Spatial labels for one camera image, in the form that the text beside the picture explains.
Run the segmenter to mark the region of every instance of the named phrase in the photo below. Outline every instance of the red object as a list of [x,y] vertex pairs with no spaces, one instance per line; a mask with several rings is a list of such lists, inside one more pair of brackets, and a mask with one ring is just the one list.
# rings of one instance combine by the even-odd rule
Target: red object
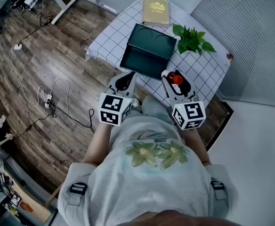
[[167,78],[167,81],[171,84],[181,85],[184,81],[183,77],[175,74],[174,71],[169,72],[166,78]]
[[33,209],[32,209],[32,208],[30,207],[30,205],[27,204],[26,202],[21,202],[21,203],[20,203],[20,207],[21,207],[23,210],[28,211],[28,212],[30,212],[30,213],[33,212]]

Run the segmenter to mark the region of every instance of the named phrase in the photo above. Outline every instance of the leaf print on shirt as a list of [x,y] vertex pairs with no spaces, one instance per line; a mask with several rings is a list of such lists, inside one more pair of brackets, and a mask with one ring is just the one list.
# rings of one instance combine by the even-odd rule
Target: leaf print on shirt
[[188,149],[178,145],[176,142],[172,141],[170,144],[161,144],[164,151],[159,155],[162,160],[162,169],[167,169],[172,166],[177,160],[180,163],[185,163],[188,161],[187,152]]
[[134,167],[146,162],[148,165],[157,167],[155,156],[160,153],[160,149],[154,143],[134,142],[132,147],[125,149],[126,155],[133,156],[132,165]]
[[126,155],[133,156],[131,164],[134,167],[141,165],[143,162],[157,167],[159,162],[161,164],[160,168],[164,170],[172,166],[177,160],[179,163],[187,162],[189,150],[175,141],[171,141],[171,144],[133,142],[132,147],[126,148],[124,152]]

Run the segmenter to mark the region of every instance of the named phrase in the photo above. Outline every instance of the potted plant leaf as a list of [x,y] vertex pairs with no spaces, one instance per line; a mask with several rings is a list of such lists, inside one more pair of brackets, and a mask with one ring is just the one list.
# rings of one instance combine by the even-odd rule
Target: potted plant leaf
[[187,29],[186,26],[173,24],[173,33],[181,38],[177,44],[180,54],[187,50],[198,51],[200,55],[202,51],[216,52],[213,46],[203,39],[205,32],[197,32],[195,28]]

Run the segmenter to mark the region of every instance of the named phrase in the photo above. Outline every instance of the gray curtain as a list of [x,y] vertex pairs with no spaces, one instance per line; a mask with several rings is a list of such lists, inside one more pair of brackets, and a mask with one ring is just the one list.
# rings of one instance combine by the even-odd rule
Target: gray curtain
[[221,97],[275,106],[275,0],[203,0],[192,16],[234,55]]

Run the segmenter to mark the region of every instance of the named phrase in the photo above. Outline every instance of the power strip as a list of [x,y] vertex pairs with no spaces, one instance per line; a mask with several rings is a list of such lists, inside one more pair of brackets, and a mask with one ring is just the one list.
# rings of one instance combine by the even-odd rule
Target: power strip
[[51,104],[51,101],[52,101],[53,97],[51,94],[48,94],[46,97],[45,97],[45,102],[44,102],[44,107],[47,108],[47,109],[50,109],[50,104]]
[[21,50],[22,49],[22,47],[23,47],[23,45],[22,44],[16,44],[15,46],[14,46],[14,50]]

